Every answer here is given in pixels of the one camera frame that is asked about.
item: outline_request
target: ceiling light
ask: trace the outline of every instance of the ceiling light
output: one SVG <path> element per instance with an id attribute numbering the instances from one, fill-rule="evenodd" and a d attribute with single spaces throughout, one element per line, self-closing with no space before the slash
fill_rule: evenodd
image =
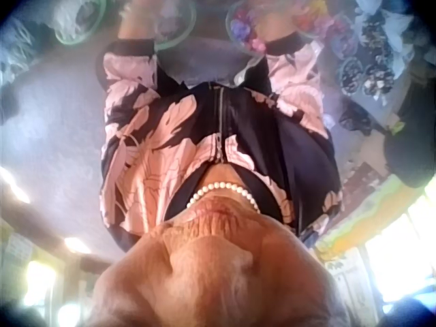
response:
<path id="1" fill-rule="evenodd" d="M 0 176 L 7 184 L 15 185 L 14 177 L 3 167 L 0 167 Z"/>
<path id="2" fill-rule="evenodd" d="M 71 252 L 90 254 L 91 250 L 78 238 L 68 237 L 65 239 L 65 244 Z"/>
<path id="3" fill-rule="evenodd" d="M 60 327 L 74 327 L 80 320 L 80 307 L 75 303 L 62 306 L 57 313 Z"/>
<path id="4" fill-rule="evenodd" d="M 30 203 L 29 197 L 21 188 L 17 186 L 15 179 L 10 172 L 8 172 L 5 168 L 0 167 L 0 176 L 11 187 L 11 190 L 17 199 L 27 204 Z"/>
<path id="5" fill-rule="evenodd" d="M 19 188 L 16 185 L 12 185 L 11 188 L 12 188 L 12 192 L 14 192 L 17 199 L 19 199 L 21 202 L 24 202 L 27 204 L 30 203 L 29 197 L 21 188 Z"/>

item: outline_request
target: light fixture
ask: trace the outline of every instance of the light fixture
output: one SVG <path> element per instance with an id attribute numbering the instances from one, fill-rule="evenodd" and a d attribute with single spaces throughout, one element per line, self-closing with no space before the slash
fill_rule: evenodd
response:
<path id="1" fill-rule="evenodd" d="M 74 327 L 80 320 L 80 307 L 75 303 L 62 306 L 57 313 L 60 327 Z"/>
<path id="2" fill-rule="evenodd" d="M 53 287 L 56 272 L 45 264 L 37 261 L 29 262 L 27 266 L 27 293 L 23 304 L 30 307 L 44 301 L 47 291 Z"/>
<path id="3" fill-rule="evenodd" d="M 15 194 L 17 199 L 27 204 L 30 203 L 29 197 L 21 188 L 17 186 L 15 179 L 10 172 L 8 172 L 5 168 L 0 167 L 0 176 L 11 187 L 12 193 Z"/>
<path id="4" fill-rule="evenodd" d="M 91 250 L 81 240 L 79 240 L 76 237 L 67 237 L 65 239 L 65 244 L 67 245 L 67 248 L 71 252 L 78 252 L 84 254 L 91 253 Z"/>

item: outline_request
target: hand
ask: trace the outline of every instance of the hand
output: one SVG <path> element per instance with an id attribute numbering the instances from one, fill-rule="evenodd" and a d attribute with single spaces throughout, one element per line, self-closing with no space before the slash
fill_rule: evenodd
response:
<path id="1" fill-rule="evenodd" d="M 120 39 L 153 39 L 155 17 L 160 12 L 163 0 L 131 0 L 127 4 L 118 37 Z"/>
<path id="2" fill-rule="evenodd" d="M 138 9 L 157 13 L 161 10 L 164 0 L 131 0 L 131 4 Z"/>
<path id="3" fill-rule="evenodd" d="M 264 3 L 264 0 L 251 0 L 252 3 Z M 292 23 L 292 6 L 280 6 L 277 10 L 268 11 L 259 17 L 256 24 L 256 32 L 259 38 L 265 42 L 279 40 L 296 32 Z"/>

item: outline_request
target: neck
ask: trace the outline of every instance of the neck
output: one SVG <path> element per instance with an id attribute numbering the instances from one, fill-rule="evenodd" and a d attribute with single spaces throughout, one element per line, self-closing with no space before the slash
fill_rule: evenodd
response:
<path id="1" fill-rule="evenodd" d="M 201 189 L 203 186 L 207 186 L 211 183 L 216 182 L 237 184 L 243 188 L 246 188 L 246 185 L 242 182 L 239 175 L 235 172 L 231 165 L 218 163 L 217 165 L 213 165 L 212 167 L 210 167 L 206 174 L 204 174 L 203 179 L 197 186 L 197 190 Z M 246 197 L 240 195 L 235 191 L 232 191 L 231 189 L 214 189 L 212 192 L 208 192 L 204 196 L 204 198 L 210 198 L 215 196 L 231 198 L 240 203 L 240 205 L 245 207 L 246 209 L 255 211 L 251 203 L 246 199 Z"/>

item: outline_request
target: floral top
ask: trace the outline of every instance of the floral top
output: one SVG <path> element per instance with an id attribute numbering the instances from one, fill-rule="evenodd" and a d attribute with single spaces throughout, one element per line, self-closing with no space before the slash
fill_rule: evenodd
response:
<path id="1" fill-rule="evenodd" d="M 319 52 L 290 36 L 249 64 L 240 87 L 188 89 L 158 66 L 152 40 L 108 47 L 100 204 L 119 246 L 127 251 L 181 212 L 215 163 L 232 165 L 261 212 L 310 246 L 341 205 L 322 123 Z"/>

